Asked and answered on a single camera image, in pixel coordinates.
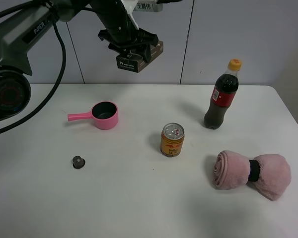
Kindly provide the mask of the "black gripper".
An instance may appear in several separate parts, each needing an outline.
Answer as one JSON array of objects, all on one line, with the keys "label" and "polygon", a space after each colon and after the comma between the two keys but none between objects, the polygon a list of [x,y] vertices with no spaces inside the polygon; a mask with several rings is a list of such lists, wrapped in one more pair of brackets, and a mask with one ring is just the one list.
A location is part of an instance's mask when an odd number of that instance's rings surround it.
[{"label": "black gripper", "polygon": [[114,51],[119,55],[132,54],[131,49],[138,48],[142,59],[150,62],[150,45],[158,44],[156,34],[136,28],[120,0],[92,0],[89,4],[105,27],[98,33],[100,40],[118,48]]}]

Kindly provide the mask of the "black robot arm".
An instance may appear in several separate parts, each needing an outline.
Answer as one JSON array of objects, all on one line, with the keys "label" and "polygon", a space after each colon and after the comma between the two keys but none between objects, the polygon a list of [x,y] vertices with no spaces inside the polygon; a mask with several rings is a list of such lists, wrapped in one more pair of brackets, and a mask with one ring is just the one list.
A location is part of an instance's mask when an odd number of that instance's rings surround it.
[{"label": "black robot arm", "polygon": [[104,25],[98,33],[109,49],[120,54],[135,52],[151,61],[158,36],[140,28],[132,13],[137,1],[31,0],[0,12],[0,121],[20,113],[28,104],[32,75],[28,51],[58,21],[68,22],[80,11],[92,11]]}]

